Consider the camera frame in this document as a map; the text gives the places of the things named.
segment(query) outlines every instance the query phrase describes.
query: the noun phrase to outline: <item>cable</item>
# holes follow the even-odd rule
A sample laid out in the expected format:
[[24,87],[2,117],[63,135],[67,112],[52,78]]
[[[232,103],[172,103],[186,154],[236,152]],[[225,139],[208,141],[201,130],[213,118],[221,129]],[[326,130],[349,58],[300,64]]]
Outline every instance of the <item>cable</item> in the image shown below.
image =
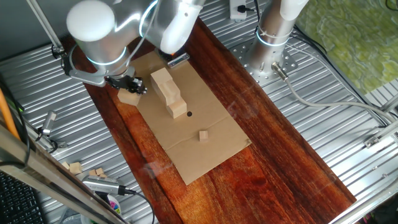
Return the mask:
[[386,7],[387,7],[388,9],[392,10],[392,11],[398,11],[398,9],[391,8],[391,7],[388,5],[388,0],[386,0]]
[[256,12],[257,12],[257,18],[260,22],[260,9],[259,9],[259,2],[257,0],[253,0],[254,1],[254,5],[256,7]]
[[324,46],[322,46],[322,44],[319,44],[317,41],[315,41],[314,39],[309,37],[307,34],[304,34],[304,32],[301,31],[301,29],[297,25],[294,25],[294,29],[296,29],[298,31],[297,35],[302,36],[304,39],[306,39],[308,41],[307,43],[309,45],[316,44],[318,47],[322,48],[322,50],[325,52],[325,54],[327,54],[328,51],[326,50],[326,48],[324,48]]
[[[289,45],[289,44],[287,44],[286,46],[287,46],[287,47],[290,47],[290,48],[293,49],[293,50],[297,50],[297,51],[299,51],[299,52],[301,52],[301,53],[305,53],[305,54],[307,54],[307,55],[313,57],[315,60],[318,60],[320,63],[322,63],[322,65],[323,65],[326,69],[328,69],[330,73],[333,74],[333,72],[327,67],[327,65],[326,65],[324,62],[322,62],[322,61],[319,60],[318,58],[314,57],[314,56],[311,55],[310,53],[305,52],[305,51],[303,51],[303,50],[300,50],[300,49],[298,49],[298,48],[296,48],[296,47],[292,47],[292,46]],[[299,96],[296,94],[296,92],[294,91],[293,87],[291,86],[291,84],[290,84],[290,82],[289,82],[288,80],[286,80],[285,82],[286,82],[286,84],[289,86],[289,88],[290,88],[290,90],[292,91],[292,93],[293,93],[294,95],[296,95],[296,98],[298,97],[297,99],[298,99],[299,101],[301,101],[301,100],[305,101],[304,99],[302,99],[301,97],[299,97]],[[369,105],[366,105],[366,104],[364,104],[364,103],[357,103],[357,102],[336,102],[336,103],[324,103],[324,104],[319,104],[319,103],[310,103],[310,104],[319,105],[319,106],[317,106],[317,107],[325,107],[326,105],[330,105],[330,106],[338,106],[338,105],[359,106],[359,107],[363,107],[363,108],[372,110],[372,111],[376,112],[376,113],[379,114],[379,115],[382,115],[383,117],[387,118],[387,119],[388,119],[390,122],[392,122],[392,123],[395,122],[394,118],[392,118],[392,117],[391,117],[390,115],[388,115],[387,113],[385,113],[385,112],[383,112],[383,111],[377,109],[377,108],[374,107],[374,106],[369,106]]]
[[18,112],[19,115],[19,119],[21,121],[21,125],[23,127],[23,133],[19,133],[19,136],[21,138],[25,137],[26,138],[26,147],[27,147],[27,151],[26,151],[26,157],[25,157],[25,161],[24,163],[18,163],[18,162],[0,162],[0,166],[16,166],[16,164],[18,164],[19,166],[22,166],[23,168],[27,167],[27,163],[29,161],[29,157],[30,157],[30,139],[29,139],[29,135],[27,133],[27,128],[26,128],[26,124],[25,124],[25,120],[24,117],[20,111],[19,108],[17,108],[17,101],[14,98],[14,95],[11,93],[11,90],[7,87],[7,85],[5,85],[3,82],[0,82],[0,88],[2,91],[5,90],[5,92],[9,95],[9,98],[12,100],[12,102],[14,103],[15,107],[16,107],[16,111]]
[[120,68],[122,68],[124,66],[124,64],[126,64],[126,67],[129,65],[130,60],[133,58],[133,56],[137,53],[138,49],[141,47],[142,43],[144,42],[144,40],[150,30],[150,27],[151,27],[153,21],[155,20],[156,14],[160,7],[160,2],[161,2],[161,0],[158,0],[154,14],[152,15],[152,18],[150,19],[148,29],[145,31],[145,34],[142,36],[141,40],[138,42],[136,48],[131,52],[130,56],[117,69],[114,69],[112,72],[109,72],[109,74],[113,74],[113,73],[117,72]]
[[4,97],[4,94],[0,90],[0,109],[2,116],[4,117],[4,120],[6,122],[8,131],[11,132],[11,134],[15,137],[18,138],[18,140],[21,140],[19,137],[17,128],[15,127],[14,120],[12,119],[12,115],[10,112],[10,108],[8,107],[6,97]]
[[148,204],[150,206],[150,209],[152,209],[152,224],[154,224],[155,223],[155,210],[154,210],[152,204],[149,202],[148,198],[146,198],[145,196],[143,196],[140,193],[137,193],[135,190],[125,189],[124,192],[126,194],[132,194],[132,195],[140,196],[140,197],[142,197],[144,200],[146,200],[148,202]]
[[285,80],[286,85],[289,87],[289,89],[291,90],[291,92],[293,93],[293,95],[303,104],[308,105],[308,106],[314,106],[314,107],[329,107],[329,106],[341,106],[341,105],[350,105],[350,106],[359,106],[371,111],[374,111],[380,115],[383,115],[383,117],[387,118],[390,122],[394,123],[395,120],[394,118],[392,118],[389,114],[373,107],[373,106],[369,106],[363,103],[357,103],[357,102],[336,102],[336,103],[311,103],[308,102],[306,100],[304,100],[303,98],[301,98],[296,91],[293,89],[292,84],[290,84],[289,79]]

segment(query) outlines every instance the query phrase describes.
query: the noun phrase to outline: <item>wooden board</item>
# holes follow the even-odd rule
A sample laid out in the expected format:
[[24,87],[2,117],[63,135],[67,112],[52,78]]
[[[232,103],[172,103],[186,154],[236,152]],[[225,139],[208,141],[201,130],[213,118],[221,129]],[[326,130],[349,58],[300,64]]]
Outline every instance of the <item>wooden board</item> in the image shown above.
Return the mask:
[[[137,41],[129,47],[133,49]],[[65,48],[74,44],[67,39]],[[137,57],[153,50],[146,43]],[[134,106],[86,85],[160,223],[329,223],[355,198],[198,20],[189,62],[252,144],[186,186]],[[95,72],[80,50],[79,69]]]

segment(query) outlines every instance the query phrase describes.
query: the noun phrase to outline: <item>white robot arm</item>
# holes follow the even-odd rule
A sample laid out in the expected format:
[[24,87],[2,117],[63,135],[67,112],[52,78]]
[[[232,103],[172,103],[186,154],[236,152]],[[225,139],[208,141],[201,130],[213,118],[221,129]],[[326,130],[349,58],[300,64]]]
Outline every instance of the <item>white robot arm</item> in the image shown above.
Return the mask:
[[65,71],[85,83],[105,86],[108,82],[116,88],[143,94],[145,86],[134,77],[126,46],[147,34],[145,38],[164,53],[178,51],[187,41],[204,3],[205,0],[135,0],[127,5],[122,2],[114,7],[129,7],[131,13],[128,17],[118,18],[104,2],[79,2],[68,13],[67,27],[98,71],[77,70],[72,63],[72,50],[64,60]]

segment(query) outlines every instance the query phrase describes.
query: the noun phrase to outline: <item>metal grating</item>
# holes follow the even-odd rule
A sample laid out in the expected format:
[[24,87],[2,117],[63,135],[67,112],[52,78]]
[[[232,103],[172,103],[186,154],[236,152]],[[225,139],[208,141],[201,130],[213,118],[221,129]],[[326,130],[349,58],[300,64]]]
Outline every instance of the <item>metal grating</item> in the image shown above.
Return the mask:
[[[51,45],[0,62],[0,72],[16,99],[25,108],[24,116],[36,128],[41,127],[49,110],[58,113],[50,139],[66,141],[67,149],[53,153],[59,162],[80,162],[83,173],[102,167],[105,174],[138,192],[130,168],[81,82],[68,78],[60,60],[51,53]],[[65,206],[39,193],[47,220],[56,223]],[[116,196],[123,217],[134,223],[150,223],[149,204],[138,196]]]
[[[260,8],[266,2],[260,0]],[[246,3],[254,8],[253,1]],[[257,16],[249,12],[245,21],[232,21],[228,4],[228,0],[207,0],[200,17],[231,49],[254,38]],[[319,62],[316,59],[319,56],[311,48],[295,39],[289,40],[289,44],[310,54],[289,49],[298,63],[298,70],[289,74],[290,80],[302,97],[314,102],[358,101],[349,84]],[[16,98],[26,107],[25,116],[34,126],[42,124],[48,110],[58,112],[51,138],[66,141],[68,149],[55,153],[55,158],[60,162],[80,161],[85,174],[90,169],[102,167],[108,176],[139,190],[84,86],[63,74],[59,61],[51,55],[50,46],[1,62],[0,72]],[[398,93],[398,82],[391,85],[396,90],[388,89],[387,92],[391,95]],[[298,103],[280,80],[262,87],[357,199],[380,191],[398,176],[398,146],[392,138],[370,149],[363,144],[379,131],[379,123],[366,110],[352,106],[307,107]],[[381,94],[381,97],[377,94],[369,99],[373,97],[383,103],[382,98],[387,94]],[[62,214],[62,205],[44,194],[40,196],[46,216],[51,223],[56,222]],[[125,218],[131,218],[134,223],[150,223],[150,208],[143,200],[132,196],[117,199]]]

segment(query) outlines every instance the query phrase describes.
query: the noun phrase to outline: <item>small wooden cube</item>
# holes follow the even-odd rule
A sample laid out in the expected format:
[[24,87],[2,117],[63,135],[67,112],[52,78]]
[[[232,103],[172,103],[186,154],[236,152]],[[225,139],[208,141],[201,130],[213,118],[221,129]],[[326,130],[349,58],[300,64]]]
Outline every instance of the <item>small wooden cube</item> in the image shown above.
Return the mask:
[[97,175],[104,174],[104,170],[102,168],[96,169],[95,172],[97,173]]
[[138,95],[137,93],[130,93],[126,89],[122,88],[119,90],[118,98],[122,103],[137,106],[139,99],[141,99],[141,95]]
[[199,141],[205,142],[208,140],[208,133],[207,131],[199,131]]
[[67,170],[69,170],[69,165],[68,165],[67,162],[63,162],[62,165],[63,165],[65,168],[67,168]]
[[97,173],[95,172],[95,170],[90,170],[88,171],[88,175],[97,175]]
[[82,167],[81,167],[81,164],[79,162],[74,162],[74,163],[70,164],[69,166],[70,166],[69,171],[72,174],[75,174],[75,175],[76,174],[81,174]]
[[166,109],[175,119],[178,116],[185,114],[187,112],[187,103],[181,98],[177,102],[166,106]]

